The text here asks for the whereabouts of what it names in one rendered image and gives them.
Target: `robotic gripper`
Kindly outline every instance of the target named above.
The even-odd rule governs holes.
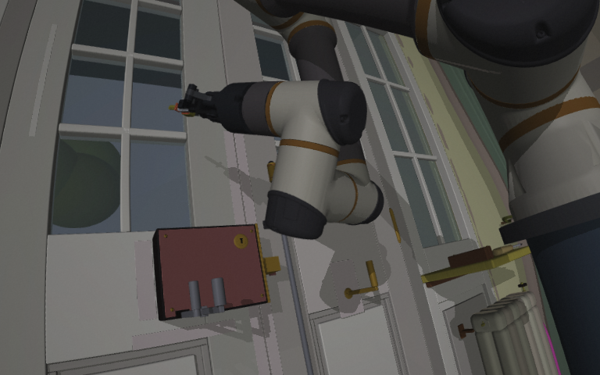
[[[368,178],[336,170],[340,146],[361,138],[366,100],[357,84],[330,80],[230,84],[198,92],[193,84],[171,109],[238,134],[281,137],[263,225],[315,239],[327,222],[370,223],[384,197]]]

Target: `yellow wall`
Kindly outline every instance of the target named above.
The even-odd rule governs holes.
[[[481,247],[503,246],[504,242],[498,229],[502,217],[510,215],[510,212],[502,203],[488,168],[445,95],[430,60],[419,53],[412,38],[398,36],[398,41],[450,160],[477,241]],[[490,272],[498,299],[521,291],[517,285],[526,281],[523,262],[520,259]]]

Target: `metal rod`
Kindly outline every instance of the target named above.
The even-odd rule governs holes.
[[[313,375],[313,362],[310,359],[309,342],[306,339],[304,320],[302,318],[302,309],[300,308],[300,298],[298,297],[298,289],[296,288],[294,268],[291,265],[291,255],[290,248],[288,245],[288,236],[282,234],[281,239],[284,242],[285,262],[287,263],[287,275],[290,277],[291,296],[294,299],[294,307],[296,310],[296,319],[298,320],[298,329],[300,330],[300,341],[302,342],[302,351],[304,352],[304,362],[306,363],[306,371],[308,372],[308,375]]]

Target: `white robot link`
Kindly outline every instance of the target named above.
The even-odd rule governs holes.
[[[230,131],[282,137],[266,227],[317,238],[326,221],[380,214],[359,142],[365,99],[341,82],[326,17],[413,38],[421,54],[465,70],[508,165],[515,222],[501,228],[503,240],[528,240],[571,373],[597,373],[600,104],[579,67],[598,0],[236,2],[281,33],[302,81],[206,96],[191,87],[181,106]],[[199,107],[185,106],[193,98]]]

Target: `green curtain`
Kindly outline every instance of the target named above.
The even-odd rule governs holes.
[[[466,81],[465,71],[448,64],[440,62],[441,68],[444,70],[450,85],[454,89],[456,96],[459,98],[462,107],[465,109],[467,116],[470,118],[471,123],[475,127],[475,130],[479,134],[479,138],[484,143],[487,152],[489,152],[491,159],[494,161],[496,168],[502,176],[504,185],[508,187],[508,172],[506,170],[506,159],[502,154],[500,145],[496,140],[496,136],[491,129],[488,118],[484,114],[484,110],[477,101],[477,96],[473,92],[471,86]]]

